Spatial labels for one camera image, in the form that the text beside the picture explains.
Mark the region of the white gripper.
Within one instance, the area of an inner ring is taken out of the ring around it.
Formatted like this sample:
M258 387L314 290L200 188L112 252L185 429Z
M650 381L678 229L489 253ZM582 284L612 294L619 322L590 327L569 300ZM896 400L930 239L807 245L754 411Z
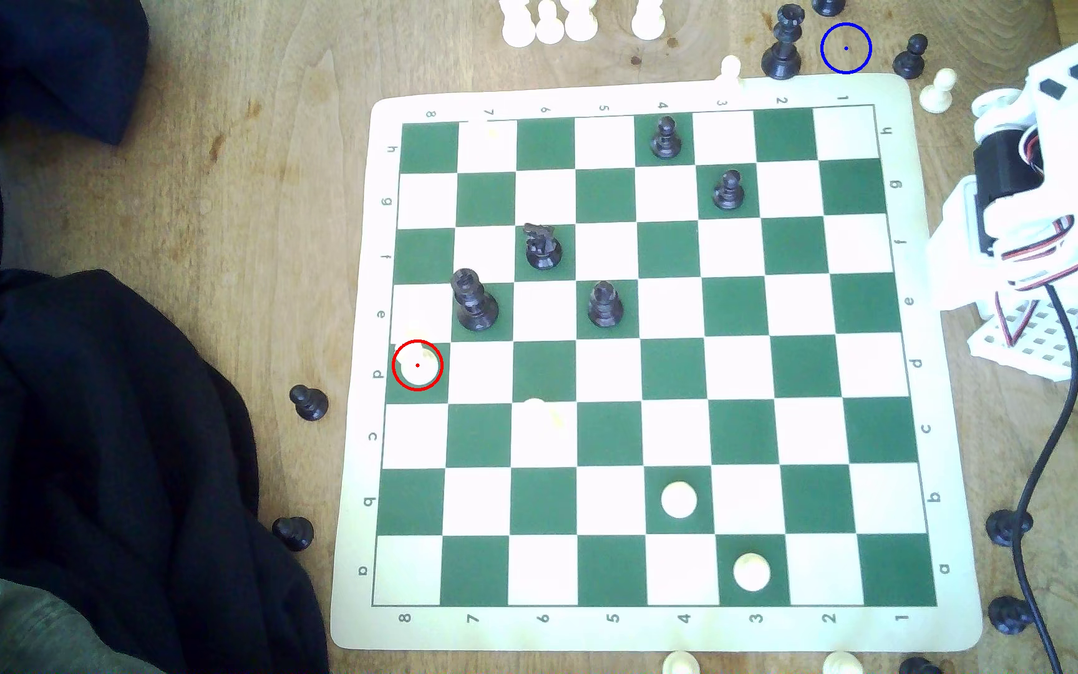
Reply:
M976 211L982 218L989 204L1018 192L1029 191L1041 180L1019 153L1019 143L1035 124L1032 110L1018 113L1011 105L1022 97L1022 90L991 90L971 104L975 114L975 175L978 184Z

